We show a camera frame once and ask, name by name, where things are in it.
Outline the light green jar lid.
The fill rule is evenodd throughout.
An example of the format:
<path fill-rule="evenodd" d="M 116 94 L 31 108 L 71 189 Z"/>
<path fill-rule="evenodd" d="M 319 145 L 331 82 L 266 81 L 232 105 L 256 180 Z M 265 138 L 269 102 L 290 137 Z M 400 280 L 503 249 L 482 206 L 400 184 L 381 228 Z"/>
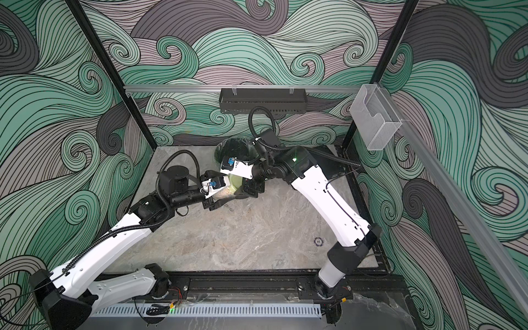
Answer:
<path fill-rule="evenodd" d="M 237 175 L 229 175 L 230 188 L 229 191 L 238 199 L 248 198 L 249 195 L 244 192 L 243 185 L 245 178 Z"/>

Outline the glass oatmeal jar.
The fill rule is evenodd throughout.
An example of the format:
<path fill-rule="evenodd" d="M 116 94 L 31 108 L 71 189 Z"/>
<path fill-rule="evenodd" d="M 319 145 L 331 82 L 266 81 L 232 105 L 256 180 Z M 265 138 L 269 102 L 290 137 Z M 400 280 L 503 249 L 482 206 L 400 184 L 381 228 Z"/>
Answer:
<path fill-rule="evenodd" d="M 230 188 L 230 186 L 227 187 L 227 188 L 222 189 L 221 191 L 216 193 L 213 197 L 216 200 L 219 200 L 219 199 L 224 199 L 224 198 L 228 198 L 228 197 L 233 196 L 232 193 L 229 191 L 229 188 Z"/>

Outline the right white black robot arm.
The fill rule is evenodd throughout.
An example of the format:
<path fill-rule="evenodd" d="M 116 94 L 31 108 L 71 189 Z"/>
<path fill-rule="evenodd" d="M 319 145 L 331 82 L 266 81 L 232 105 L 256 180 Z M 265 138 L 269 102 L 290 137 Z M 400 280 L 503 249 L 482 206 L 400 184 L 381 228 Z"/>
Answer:
<path fill-rule="evenodd" d="M 324 175 L 316 158 L 304 147 L 294 147 L 250 165 L 253 180 L 282 179 L 302 194 L 332 229 L 337 242 L 315 280 L 316 291 L 331 298 L 336 287 L 352 274 L 377 243 L 382 229 L 360 217 Z"/>

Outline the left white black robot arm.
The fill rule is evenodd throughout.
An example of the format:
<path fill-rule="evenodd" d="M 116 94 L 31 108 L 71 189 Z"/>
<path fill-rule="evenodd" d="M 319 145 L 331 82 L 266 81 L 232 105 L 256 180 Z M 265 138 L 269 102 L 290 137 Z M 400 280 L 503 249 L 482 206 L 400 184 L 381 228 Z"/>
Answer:
<path fill-rule="evenodd" d="M 170 291 L 170 276 L 156 263 L 109 280 L 97 278 L 118 257 L 143 240 L 179 208 L 202 204 L 218 206 L 218 195 L 235 183 L 231 171 L 208 170 L 192 177 L 184 166 L 163 166 L 155 191 L 134 204 L 107 233 L 70 261 L 51 272 L 30 277 L 33 301 L 51 329 L 78 329 L 95 312 L 139 296 L 163 299 Z"/>

